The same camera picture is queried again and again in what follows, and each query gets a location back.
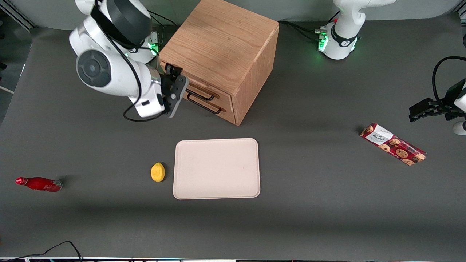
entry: black metal handle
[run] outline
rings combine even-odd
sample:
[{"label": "black metal handle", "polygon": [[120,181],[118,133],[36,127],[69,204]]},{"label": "black metal handle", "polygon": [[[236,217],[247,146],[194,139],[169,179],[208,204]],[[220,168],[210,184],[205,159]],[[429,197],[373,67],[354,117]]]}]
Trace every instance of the black metal handle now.
[{"label": "black metal handle", "polygon": [[209,109],[209,108],[207,108],[207,107],[205,107],[205,106],[199,104],[198,102],[192,100],[192,99],[190,98],[190,96],[191,96],[191,93],[188,94],[188,100],[189,100],[189,101],[191,101],[191,102],[195,103],[196,105],[198,105],[198,106],[204,108],[205,110],[211,112],[212,114],[218,115],[220,112],[222,112],[222,109],[221,109],[221,108],[219,108],[217,111],[211,110],[211,109]]},{"label": "black metal handle", "polygon": [[210,95],[209,98],[203,97],[202,95],[200,95],[200,94],[198,94],[198,93],[196,93],[194,91],[191,91],[189,89],[186,89],[186,92],[188,92],[188,94],[190,94],[190,95],[193,95],[193,96],[195,96],[195,97],[197,97],[199,99],[202,99],[204,101],[207,101],[207,102],[212,101],[212,99],[215,97],[214,95]]}]

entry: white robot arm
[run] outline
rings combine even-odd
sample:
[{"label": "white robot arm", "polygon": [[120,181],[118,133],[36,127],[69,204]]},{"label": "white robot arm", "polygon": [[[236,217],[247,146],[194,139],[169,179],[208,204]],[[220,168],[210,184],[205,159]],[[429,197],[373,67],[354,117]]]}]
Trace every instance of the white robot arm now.
[{"label": "white robot arm", "polygon": [[321,34],[318,51],[331,59],[346,58],[354,49],[357,33],[366,21],[362,8],[381,7],[394,3],[396,0],[333,0],[340,9],[337,23],[330,22],[322,26],[316,33]]},{"label": "white robot arm", "polygon": [[[69,36],[82,82],[128,97],[132,105],[125,113],[135,107],[140,117],[173,117],[189,80],[171,65],[159,73],[157,33],[144,6],[138,0],[76,0],[76,5],[89,15]],[[146,65],[152,60],[155,68]]]}]

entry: red snack box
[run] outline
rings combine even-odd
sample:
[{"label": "red snack box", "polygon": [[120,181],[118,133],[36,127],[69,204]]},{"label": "red snack box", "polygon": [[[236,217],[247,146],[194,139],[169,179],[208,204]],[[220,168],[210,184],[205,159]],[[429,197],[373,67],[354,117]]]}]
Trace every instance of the red snack box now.
[{"label": "red snack box", "polygon": [[424,151],[393,135],[393,133],[376,123],[366,127],[361,133],[361,137],[407,165],[414,165],[425,159]]}]

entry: wooden box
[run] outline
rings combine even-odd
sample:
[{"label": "wooden box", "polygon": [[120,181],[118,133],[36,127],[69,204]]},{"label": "wooden box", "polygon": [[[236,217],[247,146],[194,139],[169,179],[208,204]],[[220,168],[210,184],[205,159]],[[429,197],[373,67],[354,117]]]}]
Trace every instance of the wooden box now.
[{"label": "wooden box", "polygon": [[201,0],[160,52],[183,68],[184,98],[240,125],[274,65],[278,22],[223,0]]}]

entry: beige tray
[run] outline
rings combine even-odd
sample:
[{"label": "beige tray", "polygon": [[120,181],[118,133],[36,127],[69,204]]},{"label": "beige tray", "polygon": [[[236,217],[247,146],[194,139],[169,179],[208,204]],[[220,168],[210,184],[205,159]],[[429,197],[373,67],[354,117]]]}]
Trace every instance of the beige tray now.
[{"label": "beige tray", "polygon": [[259,152],[255,139],[187,140],[177,144],[175,198],[252,198],[259,193]]}]

